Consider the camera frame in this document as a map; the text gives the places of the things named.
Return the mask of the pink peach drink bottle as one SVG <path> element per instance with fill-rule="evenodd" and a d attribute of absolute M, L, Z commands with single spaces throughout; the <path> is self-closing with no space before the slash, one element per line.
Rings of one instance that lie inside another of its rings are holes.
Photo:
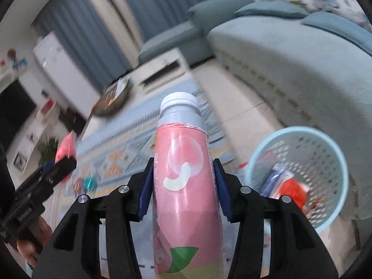
<path fill-rule="evenodd" d="M 153 172 L 157 278 L 224 278 L 225 251 L 209 139 L 197 99 L 174 92 L 160 105 Z"/>

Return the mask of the black television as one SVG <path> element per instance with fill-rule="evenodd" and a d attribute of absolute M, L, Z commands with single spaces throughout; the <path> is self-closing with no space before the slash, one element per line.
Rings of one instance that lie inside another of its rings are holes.
<path fill-rule="evenodd" d="M 36 107 L 18 80 L 1 93 L 1 146 L 5 152 L 8 151 L 18 131 Z"/>

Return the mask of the white blue milk carton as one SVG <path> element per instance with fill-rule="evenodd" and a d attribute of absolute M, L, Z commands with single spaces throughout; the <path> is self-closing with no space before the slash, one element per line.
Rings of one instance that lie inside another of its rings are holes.
<path fill-rule="evenodd" d="M 284 164 L 276 163 L 266 174 L 259 188 L 259 194 L 264 197 L 273 197 L 279 192 L 281 185 L 291 178 L 294 178 L 294 173 L 287 170 Z"/>

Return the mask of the blue fabric sofa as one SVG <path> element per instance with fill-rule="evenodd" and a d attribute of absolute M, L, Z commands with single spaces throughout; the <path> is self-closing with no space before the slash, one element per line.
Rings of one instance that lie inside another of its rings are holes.
<path fill-rule="evenodd" d="M 351 175 L 343 214 L 370 218 L 371 56 L 302 19 L 234 17 L 255 2 L 205 0 L 189 8 L 187 20 L 203 30 L 219 62 L 261 94 L 282 122 L 316 127 L 339 143 Z M 166 31 L 148 40 L 141 60 L 176 45 Z"/>

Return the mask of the blue patterned rug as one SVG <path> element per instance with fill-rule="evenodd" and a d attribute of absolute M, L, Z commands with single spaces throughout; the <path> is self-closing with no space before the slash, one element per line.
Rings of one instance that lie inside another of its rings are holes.
<path fill-rule="evenodd" d="M 54 222 L 58 224 L 76 197 L 108 195 L 143 171 L 154 155 L 159 108 L 166 95 L 188 92 L 197 98 L 212 158 L 218 158 L 227 173 L 244 179 L 246 165 L 239 164 L 214 108 L 191 75 L 185 75 L 154 90 L 143 101 L 128 101 L 114 117 L 92 118 L 84 138 L 77 144 L 78 163 L 67 183 L 60 185 L 54 200 Z"/>

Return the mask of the green potted plant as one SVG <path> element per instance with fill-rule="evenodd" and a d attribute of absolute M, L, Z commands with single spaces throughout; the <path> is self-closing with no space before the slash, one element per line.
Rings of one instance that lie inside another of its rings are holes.
<path fill-rule="evenodd" d="M 39 166 L 45 166 L 48 162 L 54 161 L 59 146 L 59 138 L 56 135 L 47 137 L 40 141 L 37 145 L 37 150 L 40 154 L 38 161 Z"/>

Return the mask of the white coffee table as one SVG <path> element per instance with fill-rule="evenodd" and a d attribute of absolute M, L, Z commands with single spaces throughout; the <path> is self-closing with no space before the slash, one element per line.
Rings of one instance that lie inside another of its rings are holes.
<path fill-rule="evenodd" d="M 165 74 L 148 86 L 144 86 L 142 84 L 145 79 L 174 61 L 178 61 L 180 63 L 180 67 L 177 70 Z M 163 53 L 160 56 L 157 56 L 154 59 L 144 63 L 136 70 L 128 74 L 133 83 L 133 87 L 130 91 L 128 100 L 124 103 L 124 106 L 112 116 L 92 116 L 88 120 L 82 134 L 78 137 L 78 140 L 88 138 L 89 135 L 93 134 L 100 127 L 115 121 L 121 115 L 127 113 L 132 107 L 139 105 L 150 97 L 161 93 L 170 86 L 187 79 L 190 76 L 190 73 L 190 66 L 178 48 L 171 49 L 166 53 Z"/>

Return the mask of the light blue plastic basket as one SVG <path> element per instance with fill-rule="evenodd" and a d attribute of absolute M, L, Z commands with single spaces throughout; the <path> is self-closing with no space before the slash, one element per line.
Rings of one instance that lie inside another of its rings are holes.
<path fill-rule="evenodd" d="M 320 202 L 310 212 L 309 221 L 317 233 L 327 229 L 342 210 L 349 188 L 347 162 L 337 143 L 310 127 L 278 130 L 253 152 L 245 168 L 244 184 L 257 191 L 276 163 L 310 187 L 307 204 Z"/>

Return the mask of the blue seat cushion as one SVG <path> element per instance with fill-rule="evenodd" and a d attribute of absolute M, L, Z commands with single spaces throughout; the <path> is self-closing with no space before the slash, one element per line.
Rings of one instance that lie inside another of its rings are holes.
<path fill-rule="evenodd" d="M 234 17 L 264 16 L 287 19 L 303 19 L 310 13 L 301 6 L 283 1 L 258 1 L 248 4 L 234 13 Z"/>
<path fill-rule="evenodd" d="M 315 12 L 303 18 L 301 23 L 337 35 L 371 56 L 371 32 L 346 18 L 333 13 Z"/>

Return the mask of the pink wrapper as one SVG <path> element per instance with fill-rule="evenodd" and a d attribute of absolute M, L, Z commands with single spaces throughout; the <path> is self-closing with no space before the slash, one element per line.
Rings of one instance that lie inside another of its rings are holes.
<path fill-rule="evenodd" d="M 59 144 L 55 163 L 59 162 L 64 157 L 76 157 L 76 135 L 73 132 L 66 135 Z"/>

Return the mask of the orange red plastic bag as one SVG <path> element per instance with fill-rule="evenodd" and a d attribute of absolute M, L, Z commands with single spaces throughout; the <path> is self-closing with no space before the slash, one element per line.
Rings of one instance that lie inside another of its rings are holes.
<path fill-rule="evenodd" d="M 280 187 L 280 196 L 288 195 L 291 197 L 297 206 L 303 210 L 307 201 L 307 193 L 310 187 L 304 183 L 298 182 L 296 179 L 291 178 L 286 180 Z"/>

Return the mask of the dark oval bowl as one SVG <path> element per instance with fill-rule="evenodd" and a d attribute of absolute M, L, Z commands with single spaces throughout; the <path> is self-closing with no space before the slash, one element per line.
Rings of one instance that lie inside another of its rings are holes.
<path fill-rule="evenodd" d="M 121 77 L 100 97 L 91 109 L 92 116 L 106 117 L 117 113 L 128 100 L 133 83 L 129 77 Z"/>

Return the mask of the white standing air conditioner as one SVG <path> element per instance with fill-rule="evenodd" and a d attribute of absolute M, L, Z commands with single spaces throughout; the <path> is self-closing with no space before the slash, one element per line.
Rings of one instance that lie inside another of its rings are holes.
<path fill-rule="evenodd" d="M 87 120 L 100 95 L 70 58 L 55 34 L 52 32 L 44 37 L 33 52 L 57 89 L 80 116 Z"/>

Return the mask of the blue window curtains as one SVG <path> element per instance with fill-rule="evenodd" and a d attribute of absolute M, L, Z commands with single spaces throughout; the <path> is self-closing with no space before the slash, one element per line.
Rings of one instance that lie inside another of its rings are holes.
<path fill-rule="evenodd" d="M 54 33 L 97 91 L 139 65 L 144 44 L 205 0 L 49 0 L 33 25 Z"/>

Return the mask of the white tv shelf unit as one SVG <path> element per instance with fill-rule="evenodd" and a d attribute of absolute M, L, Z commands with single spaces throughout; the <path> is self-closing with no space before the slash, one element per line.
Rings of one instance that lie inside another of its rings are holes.
<path fill-rule="evenodd" d="M 20 128 L 6 153 L 7 166 L 15 187 L 38 168 L 38 147 L 52 136 L 52 129 L 59 118 L 60 108 L 52 98 L 47 98 Z"/>

